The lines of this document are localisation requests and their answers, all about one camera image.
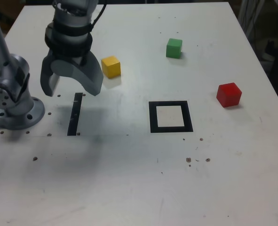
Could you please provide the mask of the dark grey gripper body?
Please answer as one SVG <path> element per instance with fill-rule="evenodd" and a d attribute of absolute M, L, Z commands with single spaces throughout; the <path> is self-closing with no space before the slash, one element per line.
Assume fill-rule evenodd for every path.
<path fill-rule="evenodd" d="M 49 52 L 50 66 L 85 66 L 90 52 Z"/>

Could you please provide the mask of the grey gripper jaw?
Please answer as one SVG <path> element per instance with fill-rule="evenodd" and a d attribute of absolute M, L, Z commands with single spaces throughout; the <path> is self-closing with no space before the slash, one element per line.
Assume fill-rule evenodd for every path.
<path fill-rule="evenodd" d="M 52 69 L 51 64 L 55 61 L 55 56 L 52 50 L 49 50 L 47 56 L 42 61 L 40 74 L 40 84 L 45 95 L 52 97 L 57 87 L 59 76 Z"/>
<path fill-rule="evenodd" d="M 56 75 L 73 78 L 78 81 L 86 92 L 96 96 L 101 91 L 103 72 L 95 55 L 89 51 L 85 56 L 86 62 L 78 65 L 74 61 L 57 59 L 51 63 L 51 70 Z"/>

